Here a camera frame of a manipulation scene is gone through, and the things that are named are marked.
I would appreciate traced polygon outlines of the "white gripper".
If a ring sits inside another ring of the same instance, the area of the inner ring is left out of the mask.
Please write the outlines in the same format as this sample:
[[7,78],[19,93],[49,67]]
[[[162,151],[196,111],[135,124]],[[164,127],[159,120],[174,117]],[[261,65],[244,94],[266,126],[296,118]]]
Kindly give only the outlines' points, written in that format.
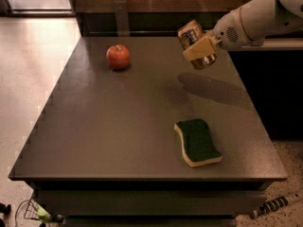
[[225,14],[206,35],[183,51],[188,61],[214,55],[217,46],[225,50],[237,50],[251,43],[242,27],[241,9]]

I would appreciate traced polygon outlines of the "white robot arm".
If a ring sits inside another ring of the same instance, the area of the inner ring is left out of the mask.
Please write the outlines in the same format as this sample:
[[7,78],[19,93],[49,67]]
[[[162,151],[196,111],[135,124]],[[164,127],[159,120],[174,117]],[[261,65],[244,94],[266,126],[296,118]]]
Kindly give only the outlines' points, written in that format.
[[303,26],[303,0],[251,0],[224,15],[217,24],[183,52],[188,61],[208,66],[216,49],[234,50],[266,36],[286,34]]

